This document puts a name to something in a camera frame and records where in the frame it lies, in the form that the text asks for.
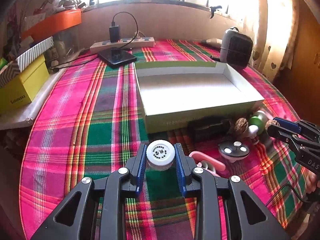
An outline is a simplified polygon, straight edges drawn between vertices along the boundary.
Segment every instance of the black tablet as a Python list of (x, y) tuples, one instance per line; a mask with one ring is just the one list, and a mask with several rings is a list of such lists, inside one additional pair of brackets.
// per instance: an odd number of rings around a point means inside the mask
[(109, 67), (120, 67), (137, 60), (137, 57), (123, 49), (105, 49), (98, 53), (98, 57)]

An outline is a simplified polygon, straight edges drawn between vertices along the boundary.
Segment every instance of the triangular cutout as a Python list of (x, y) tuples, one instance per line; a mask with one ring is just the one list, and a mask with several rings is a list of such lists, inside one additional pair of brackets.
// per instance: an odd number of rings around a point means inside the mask
[(266, 215), (252, 200), (252, 198), (244, 190), (242, 190), (240, 193), (244, 204), (244, 209), (247, 215), (248, 223), (250, 225), (254, 225), (265, 221), (267, 219)]
[(57, 216), (55, 217), (55, 221), (57, 223), (71, 227), (76, 217), (80, 198), (81, 192), (77, 191), (69, 200), (69, 202), (66, 203), (63, 209), (57, 214)]

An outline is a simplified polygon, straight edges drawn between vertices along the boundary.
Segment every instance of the plaid tablecloth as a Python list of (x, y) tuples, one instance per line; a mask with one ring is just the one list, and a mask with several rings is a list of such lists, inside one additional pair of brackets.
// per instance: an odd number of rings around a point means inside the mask
[[(135, 49), (133, 53), (139, 61), (209, 61), (210, 55), (218, 55), (199, 43), (173, 40), (157, 41), (154, 48)], [(240, 73), (265, 98), (261, 106), (264, 111), (297, 120), (290, 104), (262, 75), (249, 67)], [(124, 166), (141, 142), (160, 138), (182, 143), (185, 153), (199, 150), (223, 161), (227, 170), (221, 176), (239, 175), (264, 203), (286, 180), (299, 194), (305, 192), (305, 169), (294, 161), (293, 152), (285, 144), (266, 133), (260, 136), (260, 143), (251, 146), (247, 158), (233, 164), (220, 157), (217, 141), (193, 144), (184, 129), (148, 137), (133, 65), (111, 69), (96, 59), (65, 72), (31, 131), (20, 180), (20, 212), (26, 238), (31, 238), (82, 177), (105, 177)], [(299, 207), (296, 196), (284, 190), (269, 209), (286, 227)], [(140, 198), (127, 200), (127, 238), (193, 239), (195, 208), (195, 199), (181, 197), (173, 168), (164, 172), (147, 169)], [(226, 238), (224, 217), (221, 224)]]

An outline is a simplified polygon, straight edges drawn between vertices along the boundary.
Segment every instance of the human hand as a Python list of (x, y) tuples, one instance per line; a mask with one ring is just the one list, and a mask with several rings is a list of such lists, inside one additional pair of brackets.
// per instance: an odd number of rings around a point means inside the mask
[(314, 192), (316, 187), (320, 187), (320, 180), (318, 181), (316, 174), (311, 171), (308, 171), (305, 187), (307, 193)]

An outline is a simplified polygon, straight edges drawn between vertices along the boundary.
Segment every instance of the orange tray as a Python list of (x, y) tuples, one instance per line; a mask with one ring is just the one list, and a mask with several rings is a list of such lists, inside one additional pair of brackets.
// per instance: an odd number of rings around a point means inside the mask
[(21, 34), (21, 40), (31, 36), (35, 42), (81, 23), (81, 10), (70, 10), (54, 14)]

